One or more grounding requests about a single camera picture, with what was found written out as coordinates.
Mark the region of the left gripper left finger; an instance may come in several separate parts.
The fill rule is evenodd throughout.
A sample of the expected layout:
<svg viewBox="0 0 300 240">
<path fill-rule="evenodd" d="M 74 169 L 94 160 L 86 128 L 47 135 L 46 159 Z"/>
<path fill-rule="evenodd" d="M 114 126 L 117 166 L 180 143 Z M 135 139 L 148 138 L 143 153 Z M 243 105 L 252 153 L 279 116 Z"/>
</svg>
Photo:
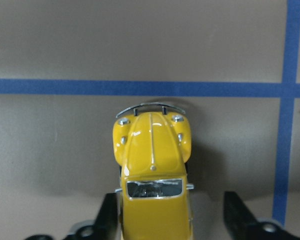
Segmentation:
<svg viewBox="0 0 300 240">
<path fill-rule="evenodd" d="M 117 194 L 107 193 L 95 220 L 85 220 L 73 225 L 65 240 L 115 240 L 118 230 Z"/>
</svg>

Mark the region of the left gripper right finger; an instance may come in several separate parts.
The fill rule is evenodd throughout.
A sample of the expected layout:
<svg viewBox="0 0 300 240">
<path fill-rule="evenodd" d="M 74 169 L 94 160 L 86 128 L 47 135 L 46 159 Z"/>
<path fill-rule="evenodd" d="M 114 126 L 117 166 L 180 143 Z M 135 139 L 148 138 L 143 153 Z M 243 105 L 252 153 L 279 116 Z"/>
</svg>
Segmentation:
<svg viewBox="0 0 300 240">
<path fill-rule="evenodd" d="M 223 221 L 233 240 L 299 240 L 275 221 L 258 220 L 234 191 L 223 196 Z"/>
</svg>

